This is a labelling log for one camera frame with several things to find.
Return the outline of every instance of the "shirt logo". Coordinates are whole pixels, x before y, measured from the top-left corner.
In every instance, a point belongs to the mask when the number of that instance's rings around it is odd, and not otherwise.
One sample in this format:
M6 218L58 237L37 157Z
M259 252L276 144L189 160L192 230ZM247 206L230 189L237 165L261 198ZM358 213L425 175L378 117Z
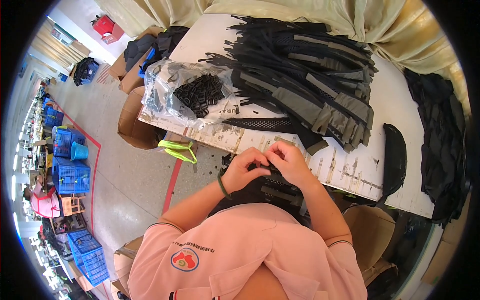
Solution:
M170 263L175 269L191 272L198 267L199 259L195 251L190 248L183 248L172 255Z

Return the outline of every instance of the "blue plastic crate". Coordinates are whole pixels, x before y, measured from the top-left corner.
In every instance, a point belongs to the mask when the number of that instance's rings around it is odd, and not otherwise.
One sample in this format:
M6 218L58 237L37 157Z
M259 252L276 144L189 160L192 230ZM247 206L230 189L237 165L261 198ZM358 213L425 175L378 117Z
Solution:
M53 127L53 126L61 126L62 123L63 123L63 113L49 107L47 109L45 124Z
M57 129L55 143L53 144L54 156L70 156L70 145L72 144L72 132L68 129Z
M75 164L67 158L54 156L52 179L59 194L75 193Z
M73 142L77 142L77 144L85 146L85 136L80 131L72 128L69 128L68 130L72 133L72 139L70 140L70 149L72 148Z
M152 48L150 50L150 52L148 53L147 57L145 58L145 60L151 59L154 55L155 55L155 48ZM142 71L142 69L138 70L138 77L145 78L145 73L144 73L144 71Z
M87 78L82 79L82 84L89 84L92 82L95 77L96 72L98 71L98 63L95 61L88 65Z
M102 246L86 229L67 233L68 244L79 270L92 286L109 279Z
M75 193L90 191L90 167L80 160L74 160Z

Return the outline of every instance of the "factory floor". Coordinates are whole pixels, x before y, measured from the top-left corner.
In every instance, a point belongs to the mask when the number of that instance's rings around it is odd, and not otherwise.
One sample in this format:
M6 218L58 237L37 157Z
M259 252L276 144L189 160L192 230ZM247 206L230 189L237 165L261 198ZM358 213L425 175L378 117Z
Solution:
M49 86L48 92L65 113L63 123L86 133L91 189L83 199L88 229L102 244L110 280L117 279L113 253L145 232L163 209L216 180L221 157L226 153L199 146L197 171L191 163L154 150L134 148L117 134L120 111L127 94L100 65L90 84L75 86L71 77ZM167 195L169 184L174 185ZM105 281L93 293L101 300L114 299Z

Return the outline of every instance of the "bracelet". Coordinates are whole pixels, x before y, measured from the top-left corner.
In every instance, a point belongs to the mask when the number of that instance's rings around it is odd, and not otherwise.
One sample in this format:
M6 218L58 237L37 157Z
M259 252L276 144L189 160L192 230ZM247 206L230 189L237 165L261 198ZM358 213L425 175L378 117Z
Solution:
M227 193L227 190L225 190L225 187L223 186L222 179L221 179L223 174L225 174L225 170L220 168L220 171L218 172L218 175L217 175L218 185L220 186L220 189L225 195L225 198L232 200L232 196L229 193Z

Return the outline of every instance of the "neon yellow strap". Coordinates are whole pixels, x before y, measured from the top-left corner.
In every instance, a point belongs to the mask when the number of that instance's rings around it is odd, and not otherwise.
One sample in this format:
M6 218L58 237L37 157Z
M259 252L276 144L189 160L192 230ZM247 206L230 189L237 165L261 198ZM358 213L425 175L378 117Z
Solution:
M185 145L181 145L179 143L169 142L169 141L164 141L164 140L162 140L158 143L158 147L164 147L165 152L167 152L171 156L179 158L183 161L188 161L188 162L191 162L193 164L196 164L197 163L197 157L195 157L195 154L193 154L192 145L193 145L193 142L190 142L188 144L188 146L185 146ZM190 154L192 155L193 160L189 159L188 157L185 157L184 155L177 152L176 150L188 150L188 151L190 151Z

